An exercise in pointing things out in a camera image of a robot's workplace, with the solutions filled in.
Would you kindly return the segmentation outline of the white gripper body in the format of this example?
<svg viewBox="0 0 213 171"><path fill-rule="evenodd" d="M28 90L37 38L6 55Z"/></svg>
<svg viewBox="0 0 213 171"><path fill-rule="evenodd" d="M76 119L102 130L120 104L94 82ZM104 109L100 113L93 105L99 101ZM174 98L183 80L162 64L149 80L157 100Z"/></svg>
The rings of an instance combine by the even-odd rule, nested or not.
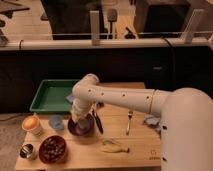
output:
<svg viewBox="0 0 213 171"><path fill-rule="evenodd" d="M86 119L91 109L91 103L88 101L75 99L72 104L71 114L73 121L81 130L89 128L89 121Z"/></svg>

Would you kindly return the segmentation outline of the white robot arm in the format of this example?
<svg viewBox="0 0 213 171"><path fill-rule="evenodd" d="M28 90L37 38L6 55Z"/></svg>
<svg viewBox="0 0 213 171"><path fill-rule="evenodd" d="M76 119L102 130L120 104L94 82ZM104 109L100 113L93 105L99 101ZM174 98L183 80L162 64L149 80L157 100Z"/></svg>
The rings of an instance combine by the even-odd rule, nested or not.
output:
<svg viewBox="0 0 213 171"><path fill-rule="evenodd" d="M87 74L72 88L73 112L94 102L161 118L161 171L213 171L213 98L195 88L174 91L102 87Z"/></svg>

